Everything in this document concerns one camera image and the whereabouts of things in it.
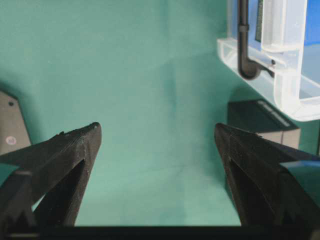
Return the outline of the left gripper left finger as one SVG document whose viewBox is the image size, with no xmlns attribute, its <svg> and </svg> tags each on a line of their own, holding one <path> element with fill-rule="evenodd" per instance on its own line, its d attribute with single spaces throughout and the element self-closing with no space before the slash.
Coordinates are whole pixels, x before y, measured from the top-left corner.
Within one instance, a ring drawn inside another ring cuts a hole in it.
<svg viewBox="0 0 320 240">
<path fill-rule="evenodd" d="M 98 122 L 1 155 L 0 232 L 74 226 L 102 142 Z"/>
</svg>

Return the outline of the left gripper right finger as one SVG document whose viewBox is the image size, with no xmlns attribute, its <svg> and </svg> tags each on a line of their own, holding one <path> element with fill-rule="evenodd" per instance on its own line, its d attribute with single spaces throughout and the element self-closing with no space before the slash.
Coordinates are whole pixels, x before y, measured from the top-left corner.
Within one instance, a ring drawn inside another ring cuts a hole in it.
<svg viewBox="0 0 320 240">
<path fill-rule="evenodd" d="M 320 206 L 292 173 L 317 172 L 318 156 L 223 123 L 214 139 L 242 226 L 270 234 L 320 232 Z"/>
</svg>

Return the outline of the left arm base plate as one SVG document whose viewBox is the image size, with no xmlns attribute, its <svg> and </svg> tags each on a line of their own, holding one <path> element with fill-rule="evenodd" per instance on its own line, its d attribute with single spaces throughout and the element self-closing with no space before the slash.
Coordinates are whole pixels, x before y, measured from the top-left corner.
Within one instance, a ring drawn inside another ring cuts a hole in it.
<svg viewBox="0 0 320 240">
<path fill-rule="evenodd" d="M 19 101 L 0 92 L 0 154 L 4 155 L 31 145 Z"/>
</svg>

